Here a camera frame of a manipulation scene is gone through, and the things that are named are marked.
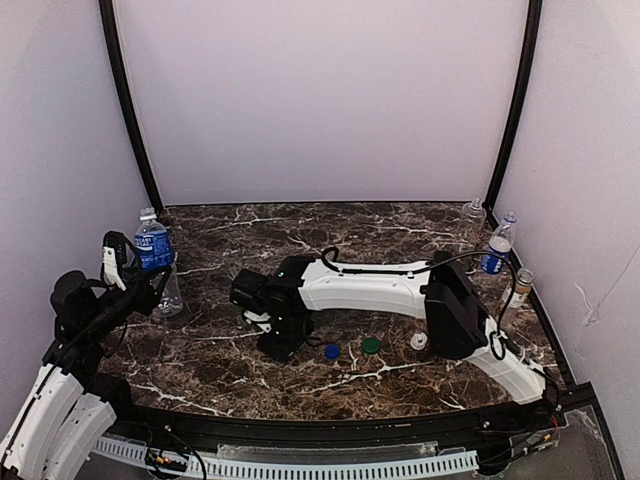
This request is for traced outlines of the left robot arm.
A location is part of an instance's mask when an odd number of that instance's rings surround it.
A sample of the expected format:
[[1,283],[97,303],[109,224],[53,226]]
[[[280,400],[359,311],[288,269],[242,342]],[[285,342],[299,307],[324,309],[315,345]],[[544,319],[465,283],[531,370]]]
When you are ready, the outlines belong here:
[[2,478],[73,479],[100,437],[130,414],[127,382],[98,371],[107,356],[101,343],[131,314],[150,314],[168,277],[126,270],[121,285],[108,285],[73,270],[56,281],[54,341],[1,440]]

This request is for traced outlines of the blue cap blue label bottle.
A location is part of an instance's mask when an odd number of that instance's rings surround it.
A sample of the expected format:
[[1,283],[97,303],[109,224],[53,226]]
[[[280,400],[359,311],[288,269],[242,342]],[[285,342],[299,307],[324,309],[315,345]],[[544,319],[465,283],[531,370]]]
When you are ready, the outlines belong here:
[[489,275],[499,274],[505,266],[514,246],[517,231],[517,215],[508,211],[492,233],[487,244],[487,254],[482,256],[481,269]]

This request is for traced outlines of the green bottle cap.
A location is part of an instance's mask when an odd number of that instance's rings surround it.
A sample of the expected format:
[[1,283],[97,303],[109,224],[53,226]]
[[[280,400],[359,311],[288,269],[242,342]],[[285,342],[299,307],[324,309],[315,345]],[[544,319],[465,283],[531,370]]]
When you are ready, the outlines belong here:
[[362,341],[362,351],[367,355],[376,355],[381,349],[381,341],[375,337],[367,337]]

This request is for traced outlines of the Pocari Sweat clear bottle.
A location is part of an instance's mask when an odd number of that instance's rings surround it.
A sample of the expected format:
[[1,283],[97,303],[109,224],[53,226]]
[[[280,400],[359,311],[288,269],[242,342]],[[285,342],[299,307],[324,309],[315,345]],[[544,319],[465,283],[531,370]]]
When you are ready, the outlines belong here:
[[158,221],[153,207],[140,210],[140,225],[134,234],[136,246],[145,273],[152,273],[151,284],[157,288],[162,280],[162,268],[170,267],[171,273],[164,286],[160,301],[153,311],[156,318],[169,318],[183,309],[183,299],[176,274],[175,255],[167,228]]

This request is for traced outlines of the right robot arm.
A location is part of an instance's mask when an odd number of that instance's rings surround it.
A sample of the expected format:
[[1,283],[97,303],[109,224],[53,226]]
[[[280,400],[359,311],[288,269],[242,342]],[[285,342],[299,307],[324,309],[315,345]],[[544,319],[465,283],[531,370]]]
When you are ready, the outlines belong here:
[[233,279],[230,301],[263,334],[260,350],[286,362],[314,328],[311,316],[327,310],[387,312],[423,320],[432,351],[478,367],[519,405],[560,404],[550,373],[530,359],[493,317],[468,279],[465,254],[435,253],[408,264],[348,264],[336,247],[319,256],[286,257],[271,275],[243,269]]

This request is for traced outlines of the brown drink bottle white label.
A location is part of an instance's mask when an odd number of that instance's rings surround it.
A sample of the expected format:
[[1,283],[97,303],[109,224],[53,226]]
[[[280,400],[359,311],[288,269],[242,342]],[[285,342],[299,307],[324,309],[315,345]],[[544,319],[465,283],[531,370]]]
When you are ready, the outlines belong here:
[[506,327],[513,322],[517,313],[525,303],[534,281],[533,271],[526,267],[521,267],[517,271],[515,292],[512,292],[511,285],[508,285],[501,297],[501,305],[507,306],[507,310],[502,318],[501,325]]

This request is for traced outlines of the white ribbed bottle cap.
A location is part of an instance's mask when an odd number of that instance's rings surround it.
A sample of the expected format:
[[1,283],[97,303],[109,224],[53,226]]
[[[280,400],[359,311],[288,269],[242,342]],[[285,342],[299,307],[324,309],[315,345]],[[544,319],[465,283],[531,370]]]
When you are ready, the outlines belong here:
[[426,348],[428,337],[424,332],[415,333],[410,340],[410,346],[416,351],[421,351]]

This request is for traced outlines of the clear unlabelled bottle white cap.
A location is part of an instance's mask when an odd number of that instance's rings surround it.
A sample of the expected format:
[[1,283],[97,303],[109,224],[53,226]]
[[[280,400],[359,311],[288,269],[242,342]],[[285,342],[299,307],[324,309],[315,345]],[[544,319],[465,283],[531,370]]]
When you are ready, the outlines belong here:
[[465,203],[460,213],[460,232],[465,235],[480,234],[486,219],[486,211],[481,198]]

